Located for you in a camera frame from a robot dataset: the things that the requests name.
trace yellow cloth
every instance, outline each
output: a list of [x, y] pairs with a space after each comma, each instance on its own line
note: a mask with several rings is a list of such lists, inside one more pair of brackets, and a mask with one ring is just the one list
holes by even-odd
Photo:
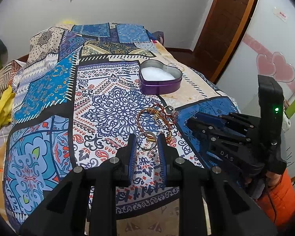
[[11, 110], [14, 97], [15, 93], [13, 93], [12, 88], [9, 85], [9, 87], [3, 92], [0, 99], [0, 128], [12, 121]]

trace screw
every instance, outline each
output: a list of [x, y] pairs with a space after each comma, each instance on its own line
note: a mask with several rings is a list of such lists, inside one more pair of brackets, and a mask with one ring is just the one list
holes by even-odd
[[216, 174], [220, 174], [222, 172], [220, 167], [213, 167], [212, 171], [213, 171], [213, 173], [216, 173]]
[[83, 168], [82, 168], [81, 166], [76, 166], [76, 167], [73, 169], [73, 171], [74, 171], [75, 173], [80, 173], [80, 172], [82, 172], [82, 170], [83, 170]]
[[109, 161], [110, 161], [111, 163], [113, 163], [113, 164], [116, 164], [116, 163], [119, 162], [119, 158], [118, 158], [118, 157], [112, 157], [112, 158], [109, 159]]
[[178, 164], [183, 164], [185, 162], [185, 159], [182, 158], [182, 157], [178, 157], [175, 159], [175, 162], [178, 163]]

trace orange jacket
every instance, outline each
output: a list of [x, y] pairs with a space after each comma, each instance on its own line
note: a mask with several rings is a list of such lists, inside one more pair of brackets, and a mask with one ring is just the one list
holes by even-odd
[[[269, 188], [269, 193], [277, 210], [275, 225], [280, 229], [286, 225], [293, 213], [295, 213], [295, 190], [287, 174], [287, 170], [285, 170], [284, 174], [281, 176], [279, 183]], [[267, 216], [274, 221], [274, 210], [265, 192], [263, 192], [261, 197], [257, 200], [257, 204], [263, 209]]]

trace white foam padding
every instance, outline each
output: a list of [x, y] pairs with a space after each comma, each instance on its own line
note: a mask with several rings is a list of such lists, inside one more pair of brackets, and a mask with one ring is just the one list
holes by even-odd
[[147, 81], [169, 81], [175, 80], [170, 73], [158, 67], [145, 67], [141, 69], [142, 76]]

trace bed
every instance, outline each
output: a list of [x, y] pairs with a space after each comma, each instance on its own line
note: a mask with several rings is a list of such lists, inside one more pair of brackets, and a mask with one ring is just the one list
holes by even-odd
[[[183, 72], [179, 90], [141, 93], [139, 65], [150, 59]], [[58, 25], [42, 31], [31, 39], [26, 65], [12, 84], [13, 123], [0, 142], [0, 213], [16, 231], [75, 166], [99, 166], [127, 145], [130, 133], [139, 134], [140, 110], [155, 103], [174, 107], [179, 114], [169, 145], [205, 168], [216, 165], [216, 157], [199, 152], [201, 143], [185, 121], [199, 111], [239, 111], [234, 99], [134, 24]], [[162, 132], [148, 115], [143, 125]], [[131, 186], [116, 189], [118, 234], [178, 235], [178, 197], [178, 187], [162, 184], [157, 148], [138, 148]]]

